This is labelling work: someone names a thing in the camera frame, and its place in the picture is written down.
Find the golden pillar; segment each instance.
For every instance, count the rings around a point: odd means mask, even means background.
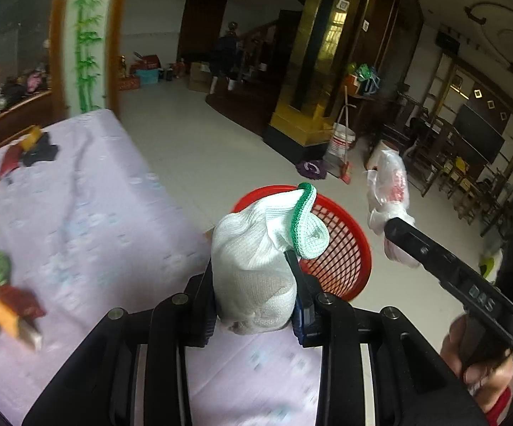
[[[306,0],[304,4],[284,84],[264,135],[264,142],[294,163],[323,156],[333,125],[326,107],[340,93],[373,1]]]

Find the red sleeve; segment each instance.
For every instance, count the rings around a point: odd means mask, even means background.
[[[497,420],[499,415],[506,409],[509,400],[511,399],[511,389],[506,388],[503,394],[499,397],[493,408],[486,414],[487,421],[490,426],[498,426]]]

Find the folded clothing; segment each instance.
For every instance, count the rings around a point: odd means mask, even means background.
[[[231,331],[279,330],[290,319],[296,281],[284,251],[313,259],[329,244],[327,227],[311,213],[315,196],[314,186],[303,183],[228,214],[215,227],[213,287],[219,317]]]

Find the hand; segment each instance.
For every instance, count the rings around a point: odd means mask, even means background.
[[[508,357],[500,366],[499,361],[474,364],[465,371],[462,378],[459,349],[467,319],[468,316],[464,314],[452,322],[450,332],[442,341],[440,356],[466,385],[473,386],[483,380],[483,384],[474,393],[474,399],[482,411],[488,413],[513,379],[513,356]]]

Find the white bucket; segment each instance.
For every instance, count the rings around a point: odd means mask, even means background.
[[[329,141],[328,153],[338,158],[344,159],[345,153],[355,141],[355,133],[351,129],[347,129],[347,149],[345,148],[345,125],[335,123],[333,125],[333,136]]]

